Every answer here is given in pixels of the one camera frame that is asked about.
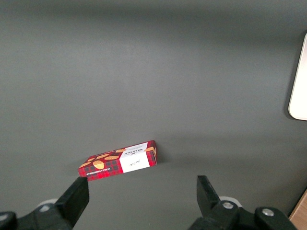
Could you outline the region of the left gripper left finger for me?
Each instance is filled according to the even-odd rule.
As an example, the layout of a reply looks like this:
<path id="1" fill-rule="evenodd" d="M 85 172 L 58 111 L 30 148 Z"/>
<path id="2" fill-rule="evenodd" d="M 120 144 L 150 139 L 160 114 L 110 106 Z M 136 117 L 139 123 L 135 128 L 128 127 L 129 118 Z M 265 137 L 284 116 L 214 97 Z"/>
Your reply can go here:
<path id="1" fill-rule="evenodd" d="M 54 203 L 38 206 L 18 218 L 15 212 L 0 213 L 2 230 L 71 230 L 89 203 L 88 181 L 78 177 Z"/>

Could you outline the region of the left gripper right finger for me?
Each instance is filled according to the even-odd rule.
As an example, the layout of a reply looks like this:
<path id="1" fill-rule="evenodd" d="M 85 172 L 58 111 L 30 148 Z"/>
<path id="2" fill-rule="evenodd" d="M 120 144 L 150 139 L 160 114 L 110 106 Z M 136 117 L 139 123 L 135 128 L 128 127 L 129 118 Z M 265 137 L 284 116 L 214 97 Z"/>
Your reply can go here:
<path id="1" fill-rule="evenodd" d="M 202 217 L 190 230 L 295 230 L 296 226 L 280 210 L 258 207 L 253 213 L 231 200 L 221 200 L 205 175 L 197 177 L 197 202 Z"/>

